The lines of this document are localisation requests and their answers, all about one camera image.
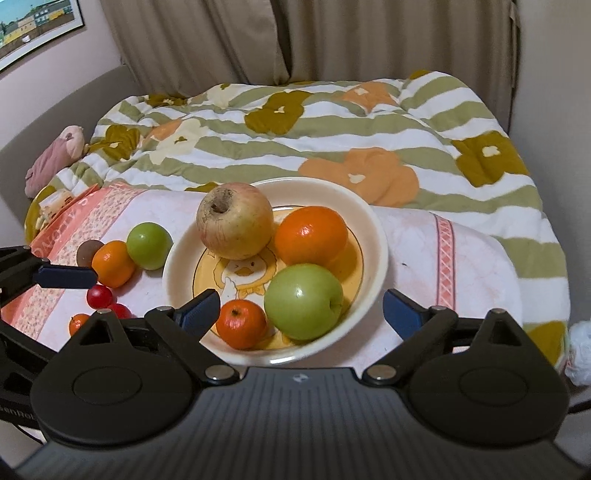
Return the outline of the brown kiwi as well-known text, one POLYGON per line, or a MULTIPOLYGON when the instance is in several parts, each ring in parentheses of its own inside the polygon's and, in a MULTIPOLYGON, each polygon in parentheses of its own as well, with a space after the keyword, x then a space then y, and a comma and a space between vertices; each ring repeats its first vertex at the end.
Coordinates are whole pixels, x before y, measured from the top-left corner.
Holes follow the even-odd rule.
POLYGON ((87 240, 83 242, 76 252, 76 263, 79 267, 91 267, 92 260, 98 250, 103 246, 100 240, 87 240))

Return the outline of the tiny orange kumquat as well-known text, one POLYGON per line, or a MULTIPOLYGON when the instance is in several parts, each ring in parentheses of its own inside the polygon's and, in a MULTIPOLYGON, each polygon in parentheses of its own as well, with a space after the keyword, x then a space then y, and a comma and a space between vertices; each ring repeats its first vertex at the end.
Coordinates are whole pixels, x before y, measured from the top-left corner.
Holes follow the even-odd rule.
POLYGON ((79 313, 72 316, 68 323, 68 332, 70 336, 73 336, 90 318, 88 314, 79 313))

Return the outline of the red cherry tomato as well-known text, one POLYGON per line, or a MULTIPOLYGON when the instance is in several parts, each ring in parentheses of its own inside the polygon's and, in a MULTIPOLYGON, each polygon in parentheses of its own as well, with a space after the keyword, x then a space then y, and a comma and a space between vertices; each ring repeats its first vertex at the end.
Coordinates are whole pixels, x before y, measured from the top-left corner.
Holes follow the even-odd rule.
POLYGON ((115 303, 115 297, 108 287, 96 284, 87 291, 86 302, 94 310, 106 309, 115 303))
POLYGON ((133 317, 130 310, 125 305, 120 303, 112 303, 108 306, 108 309, 111 310, 115 314, 115 316, 120 320, 129 319, 133 317))

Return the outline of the orange mandarin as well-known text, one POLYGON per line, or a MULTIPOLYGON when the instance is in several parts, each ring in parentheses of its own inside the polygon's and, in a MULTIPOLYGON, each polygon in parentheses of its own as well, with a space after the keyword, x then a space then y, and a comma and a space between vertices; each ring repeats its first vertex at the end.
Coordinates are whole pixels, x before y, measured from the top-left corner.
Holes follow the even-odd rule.
POLYGON ((136 269, 126 244, 121 240, 113 240, 100 247, 92 258, 91 267, 97 273, 98 281, 112 289, 123 286, 136 269))

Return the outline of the small green apple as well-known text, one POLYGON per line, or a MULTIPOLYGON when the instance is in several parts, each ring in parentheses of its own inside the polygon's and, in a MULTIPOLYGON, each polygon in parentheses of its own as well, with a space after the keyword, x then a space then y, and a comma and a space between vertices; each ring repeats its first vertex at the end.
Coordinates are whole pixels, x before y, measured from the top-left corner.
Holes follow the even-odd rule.
POLYGON ((170 234, 160 225, 143 222, 134 226, 126 239, 126 249, 133 262, 143 270, 162 268, 173 245, 170 234))

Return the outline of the small mandarin in bowl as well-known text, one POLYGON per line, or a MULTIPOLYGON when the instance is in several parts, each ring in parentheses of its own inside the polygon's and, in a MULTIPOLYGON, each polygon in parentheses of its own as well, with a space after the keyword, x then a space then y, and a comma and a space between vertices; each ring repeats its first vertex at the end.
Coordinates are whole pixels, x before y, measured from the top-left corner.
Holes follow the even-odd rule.
POLYGON ((217 335, 233 349, 253 348, 266 333, 266 314, 249 300, 231 300, 221 307, 215 322, 217 335))

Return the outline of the cream cartoon duck bowl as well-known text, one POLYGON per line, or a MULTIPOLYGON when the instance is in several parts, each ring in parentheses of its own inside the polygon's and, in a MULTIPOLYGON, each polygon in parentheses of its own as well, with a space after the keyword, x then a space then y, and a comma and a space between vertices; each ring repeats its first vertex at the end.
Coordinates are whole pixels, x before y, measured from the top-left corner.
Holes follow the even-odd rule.
MULTIPOLYGON (((348 245, 329 267, 342 285, 342 315, 331 331, 310 342, 294 342, 270 329, 256 348, 235 350, 211 329, 202 337, 202 345, 240 367, 293 363, 362 371, 399 341, 382 313, 389 247, 378 215, 363 199, 328 181, 284 178, 256 183, 256 188, 273 206, 276 223, 305 206, 325 206, 342 216, 349 228, 348 245)), ((273 245, 250 259, 228 261, 204 247, 194 222, 185 227, 164 265, 163 287, 169 305, 180 307, 206 289, 216 290, 222 302, 248 299, 263 303, 271 279, 284 267, 273 245)))

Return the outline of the yellow patterned pillow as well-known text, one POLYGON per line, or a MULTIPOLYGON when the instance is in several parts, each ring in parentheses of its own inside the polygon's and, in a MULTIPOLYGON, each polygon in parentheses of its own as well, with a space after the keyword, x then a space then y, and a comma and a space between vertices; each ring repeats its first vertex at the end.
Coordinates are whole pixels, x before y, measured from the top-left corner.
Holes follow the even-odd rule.
POLYGON ((56 189, 48 185, 32 200, 24 220, 25 243, 34 238, 74 199, 66 189, 56 189))

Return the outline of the large green apple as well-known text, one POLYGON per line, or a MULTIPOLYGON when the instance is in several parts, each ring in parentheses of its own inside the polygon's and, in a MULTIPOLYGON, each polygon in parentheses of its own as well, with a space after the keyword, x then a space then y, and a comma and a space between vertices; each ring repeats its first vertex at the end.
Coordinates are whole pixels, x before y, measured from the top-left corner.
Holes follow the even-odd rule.
POLYGON ((263 300, 266 317, 295 341, 322 337, 342 314, 342 285, 328 269, 315 264, 284 268, 270 281, 263 300))

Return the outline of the large yellow-red apple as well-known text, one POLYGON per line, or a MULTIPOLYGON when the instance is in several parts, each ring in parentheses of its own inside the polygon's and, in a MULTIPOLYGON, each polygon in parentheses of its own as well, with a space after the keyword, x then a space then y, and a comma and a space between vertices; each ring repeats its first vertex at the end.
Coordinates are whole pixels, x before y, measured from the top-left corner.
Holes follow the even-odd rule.
POLYGON ((204 246, 228 260, 259 254, 273 237, 273 208, 255 186, 233 182, 216 186, 197 209, 197 230, 204 246))

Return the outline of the pink plush toy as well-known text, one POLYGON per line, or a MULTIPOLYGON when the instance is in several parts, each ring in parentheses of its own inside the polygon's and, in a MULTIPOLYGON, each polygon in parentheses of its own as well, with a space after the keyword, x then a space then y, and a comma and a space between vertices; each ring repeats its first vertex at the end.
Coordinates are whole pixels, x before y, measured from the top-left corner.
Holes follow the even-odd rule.
POLYGON ((60 170, 80 160, 87 151, 81 126, 64 128, 35 160, 25 176, 25 195, 33 199, 60 170))

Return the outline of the large orange in bowl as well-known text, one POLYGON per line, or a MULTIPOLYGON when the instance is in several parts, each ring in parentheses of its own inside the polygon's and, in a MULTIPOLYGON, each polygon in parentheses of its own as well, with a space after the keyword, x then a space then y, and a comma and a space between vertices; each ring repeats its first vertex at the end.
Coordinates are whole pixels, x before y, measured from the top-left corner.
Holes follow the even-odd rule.
POLYGON ((338 212, 324 206, 301 207, 280 222, 273 244, 287 266, 311 263, 328 267, 341 255, 349 229, 338 212))

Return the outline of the white crumpled plastic bag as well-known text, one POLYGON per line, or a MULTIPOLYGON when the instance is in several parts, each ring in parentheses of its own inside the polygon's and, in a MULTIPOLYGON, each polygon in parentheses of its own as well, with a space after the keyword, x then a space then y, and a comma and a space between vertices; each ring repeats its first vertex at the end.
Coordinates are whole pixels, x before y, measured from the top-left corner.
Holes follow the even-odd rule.
POLYGON ((591 385, 591 321, 570 327, 565 374, 575 386, 591 385))

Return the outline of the grey bed headboard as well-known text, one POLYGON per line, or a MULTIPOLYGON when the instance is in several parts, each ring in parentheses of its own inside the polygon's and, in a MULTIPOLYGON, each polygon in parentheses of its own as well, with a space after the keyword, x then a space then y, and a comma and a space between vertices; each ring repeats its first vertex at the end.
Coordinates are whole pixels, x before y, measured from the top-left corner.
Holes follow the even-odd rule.
POLYGON ((25 173, 62 129, 79 125, 92 134, 98 120, 119 101, 141 88, 126 66, 119 66, 75 90, 21 130, 1 148, 1 244, 24 243, 24 219, 30 200, 25 173))

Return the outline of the striped floral quilt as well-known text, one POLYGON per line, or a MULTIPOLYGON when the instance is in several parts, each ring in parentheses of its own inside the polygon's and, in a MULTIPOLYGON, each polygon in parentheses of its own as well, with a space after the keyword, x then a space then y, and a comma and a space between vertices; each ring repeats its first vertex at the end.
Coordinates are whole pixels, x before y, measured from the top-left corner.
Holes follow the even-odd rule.
POLYGON ((374 207, 438 214, 491 237, 515 269, 518 320, 551 363, 563 363, 564 252, 509 136, 449 74, 130 96, 50 182, 73 194, 114 181, 205 192, 283 177, 329 181, 374 207))

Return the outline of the framed landscape picture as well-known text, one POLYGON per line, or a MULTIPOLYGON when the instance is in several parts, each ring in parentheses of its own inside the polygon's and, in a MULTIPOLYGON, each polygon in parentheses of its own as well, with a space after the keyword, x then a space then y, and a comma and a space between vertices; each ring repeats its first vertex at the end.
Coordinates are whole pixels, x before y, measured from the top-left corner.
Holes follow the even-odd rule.
POLYGON ((0 15, 1 71, 84 26, 76 0, 3 0, 0 15))

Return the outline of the beige curtain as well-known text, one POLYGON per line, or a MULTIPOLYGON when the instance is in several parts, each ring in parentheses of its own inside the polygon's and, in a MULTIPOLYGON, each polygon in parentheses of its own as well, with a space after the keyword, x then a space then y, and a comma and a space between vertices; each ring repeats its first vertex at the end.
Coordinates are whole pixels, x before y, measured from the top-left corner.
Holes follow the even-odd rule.
POLYGON ((147 92, 435 70, 462 80, 510 124, 519 39, 512 1, 105 1, 102 10, 147 92))

